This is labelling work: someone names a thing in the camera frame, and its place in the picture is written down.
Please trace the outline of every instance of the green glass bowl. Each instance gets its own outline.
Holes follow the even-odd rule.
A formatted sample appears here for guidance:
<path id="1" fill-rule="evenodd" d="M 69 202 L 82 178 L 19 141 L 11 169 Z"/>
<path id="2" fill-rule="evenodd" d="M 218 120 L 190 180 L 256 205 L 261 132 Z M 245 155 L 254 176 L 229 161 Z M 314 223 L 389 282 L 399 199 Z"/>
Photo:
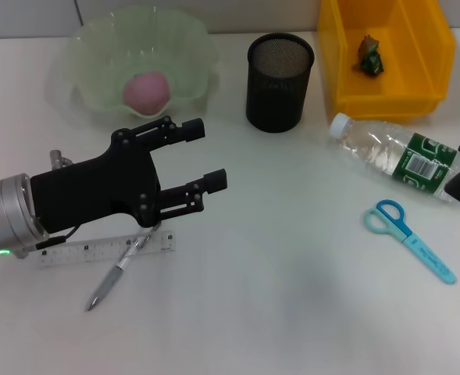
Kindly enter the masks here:
<path id="1" fill-rule="evenodd" d="M 82 26 L 65 52 L 66 75 L 95 111 L 134 113 L 152 118 L 176 101 L 207 90 L 217 53 L 205 25 L 180 10 L 130 6 Z M 123 104 L 123 88 L 138 74 L 160 72 L 170 100 L 146 116 Z"/>

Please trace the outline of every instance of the green bottle label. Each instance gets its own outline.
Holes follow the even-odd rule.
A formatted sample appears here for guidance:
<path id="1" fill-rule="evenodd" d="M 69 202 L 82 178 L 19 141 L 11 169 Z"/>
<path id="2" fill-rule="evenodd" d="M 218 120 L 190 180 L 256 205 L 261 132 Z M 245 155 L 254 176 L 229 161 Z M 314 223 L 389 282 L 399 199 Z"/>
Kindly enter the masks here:
<path id="1" fill-rule="evenodd" d="M 434 194 L 456 155 L 453 148 L 415 133 L 393 172 L 393 178 Z"/>

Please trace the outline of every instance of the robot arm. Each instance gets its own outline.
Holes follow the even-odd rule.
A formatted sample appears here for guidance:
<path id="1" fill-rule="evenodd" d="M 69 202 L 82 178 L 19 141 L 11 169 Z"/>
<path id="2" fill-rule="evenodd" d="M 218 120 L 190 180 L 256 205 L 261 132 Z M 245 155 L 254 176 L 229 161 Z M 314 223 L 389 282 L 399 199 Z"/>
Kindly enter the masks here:
<path id="1" fill-rule="evenodd" d="M 95 159 L 71 164 L 53 154 L 55 169 L 50 172 L 0 180 L 0 250 L 24 258 L 27 247 L 46 241 L 48 234 L 115 213 L 153 227 L 161 220 L 201 212 L 204 192 L 226 189 L 226 171 L 163 191 L 150 151 L 204 136 L 200 119 L 177 127 L 166 116 L 115 131 L 108 150 Z"/>

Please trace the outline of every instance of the clear plastic ruler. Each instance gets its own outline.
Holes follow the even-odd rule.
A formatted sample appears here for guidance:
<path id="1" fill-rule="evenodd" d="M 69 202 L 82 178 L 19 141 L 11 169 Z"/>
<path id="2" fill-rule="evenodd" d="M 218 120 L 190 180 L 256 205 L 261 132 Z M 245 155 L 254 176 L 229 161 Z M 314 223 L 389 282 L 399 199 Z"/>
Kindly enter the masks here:
<path id="1" fill-rule="evenodd" d="M 118 259 L 127 246 L 134 243 L 139 234 L 129 236 L 101 238 L 98 240 L 66 242 L 39 251 L 40 267 L 63 266 L 82 262 L 95 262 L 103 259 Z M 137 255 L 154 252 L 171 252 L 175 249 L 174 232 L 171 230 L 157 231 L 150 241 L 137 252 Z"/>

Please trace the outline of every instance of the plastic water bottle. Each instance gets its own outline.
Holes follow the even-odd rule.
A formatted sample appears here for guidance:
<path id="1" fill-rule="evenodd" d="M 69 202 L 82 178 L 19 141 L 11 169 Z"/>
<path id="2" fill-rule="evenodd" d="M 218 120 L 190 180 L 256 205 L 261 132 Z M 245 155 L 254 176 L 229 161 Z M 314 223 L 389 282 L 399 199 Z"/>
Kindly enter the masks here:
<path id="1" fill-rule="evenodd" d="M 395 180 L 444 201 L 454 200 L 444 191 L 460 172 L 460 152 L 453 148 L 394 123 L 355 121 L 343 113 L 333 119 L 330 135 L 355 158 Z"/>

